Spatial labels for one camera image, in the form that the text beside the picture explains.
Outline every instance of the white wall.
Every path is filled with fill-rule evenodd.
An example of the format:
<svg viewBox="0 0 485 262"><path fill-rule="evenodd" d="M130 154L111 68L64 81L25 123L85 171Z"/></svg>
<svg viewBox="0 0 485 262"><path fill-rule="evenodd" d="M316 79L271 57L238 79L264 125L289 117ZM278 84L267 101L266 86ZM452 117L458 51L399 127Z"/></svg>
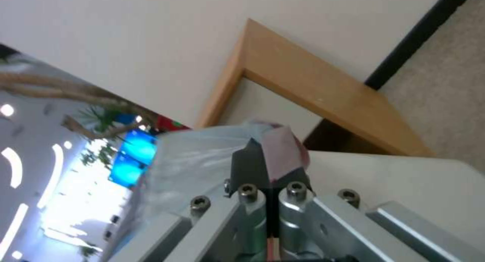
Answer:
<svg viewBox="0 0 485 262"><path fill-rule="evenodd" d="M2 0L0 42L188 126L246 18L364 81L437 0Z"/></svg>
<svg viewBox="0 0 485 262"><path fill-rule="evenodd" d="M251 120L289 126L293 134L303 141L321 117L253 81L243 79L219 123L241 124Z"/></svg>

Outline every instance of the ceiling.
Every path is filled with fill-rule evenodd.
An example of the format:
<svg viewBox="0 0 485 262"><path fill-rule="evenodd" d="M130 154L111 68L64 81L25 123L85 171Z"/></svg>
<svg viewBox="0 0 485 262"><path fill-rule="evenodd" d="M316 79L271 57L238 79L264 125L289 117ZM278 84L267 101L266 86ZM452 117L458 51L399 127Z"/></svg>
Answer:
<svg viewBox="0 0 485 262"><path fill-rule="evenodd" d="M28 74L41 74L50 77L73 79L72 76L48 65L19 64L14 67L0 67L0 71L15 70ZM22 253L33 248L42 238L39 233L40 210L37 203L50 180L54 168L54 144L62 147L64 155L63 171L84 148L86 141L60 126L65 114L73 114L84 104L65 100L33 99L0 93L0 104L9 103L14 107L10 119L0 119L0 150L12 148L21 158L23 176L21 184L13 189L11 166L5 157L0 157L0 239L9 228L19 205L24 203L29 209L22 226L5 255L5 262L12 259L11 253ZM72 143L70 150L63 146L65 141Z"/></svg>

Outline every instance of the blue display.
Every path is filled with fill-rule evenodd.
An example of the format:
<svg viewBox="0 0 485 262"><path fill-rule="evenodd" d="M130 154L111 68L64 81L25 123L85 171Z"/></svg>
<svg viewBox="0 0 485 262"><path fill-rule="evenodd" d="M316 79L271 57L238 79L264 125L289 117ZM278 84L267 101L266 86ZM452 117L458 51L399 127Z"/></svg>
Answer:
<svg viewBox="0 0 485 262"><path fill-rule="evenodd" d="M119 185L129 187L136 184L136 181L145 172L146 168L145 164L127 157L123 153L118 153L111 169L110 180Z"/></svg>
<svg viewBox="0 0 485 262"><path fill-rule="evenodd" d="M130 131L120 148L128 156L150 165L156 153L156 138L139 129Z"/></svg>
<svg viewBox="0 0 485 262"><path fill-rule="evenodd" d="M141 130L130 131L113 162L109 179L119 185L135 185L156 153L156 138Z"/></svg>

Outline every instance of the tree branch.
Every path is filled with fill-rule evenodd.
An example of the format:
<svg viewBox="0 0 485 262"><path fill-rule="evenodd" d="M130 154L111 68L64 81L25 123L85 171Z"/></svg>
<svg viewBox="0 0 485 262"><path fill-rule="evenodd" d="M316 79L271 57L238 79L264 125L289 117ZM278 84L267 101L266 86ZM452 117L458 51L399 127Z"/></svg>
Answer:
<svg viewBox="0 0 485 262"><path fill-rule="evenodd" d="M76 83L74 81L44 77L39 75L0 72L0 85L12 84L33 85L44 88L56 88L62 91L84 92L92 96L119 98L118 96L91 84Z"/></svg>
<svg viewBox="0 0 485 262"><path fill-rule="evenodd" d="M119 134L136 129L137 127L140 127L142 124L147 124L147 121L134 122L133 124L127 124L126 126L122 126L122 127L114 127L103 133L94 133L86 129L85 127L83 127L81 123L79 123L69 115L66 115L62 122L62 126L65 127L66 129L76 132L78 134L84 135L90 140L111 139L118 136Z"/></svg>
<svg viewBox="0 0 485 262"><path fill-rule="evenodd" d="M0 82L0 89L21 96L28 96L33 98L57 98L81 101L90 105L99 105L103 108L117 109L126 113L142 115L147 120L149 120L149 122L156 122L156 113L145 110L138 105L122 99L95 97L91 95L86 95L84 93L63 91L59 89L26 88L20 85L3 84L2 82Z"/></svg>

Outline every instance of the floor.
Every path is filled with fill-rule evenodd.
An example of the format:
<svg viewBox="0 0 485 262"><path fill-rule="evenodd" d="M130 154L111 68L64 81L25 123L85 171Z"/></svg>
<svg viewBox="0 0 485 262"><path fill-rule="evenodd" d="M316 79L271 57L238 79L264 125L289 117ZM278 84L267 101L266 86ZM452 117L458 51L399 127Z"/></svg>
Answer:
<svg viewBox="0 0 485 262"><path fill-rule="evenodd" d="M439 158L485 174L485 0L467 0L381 92Z"/></svg>

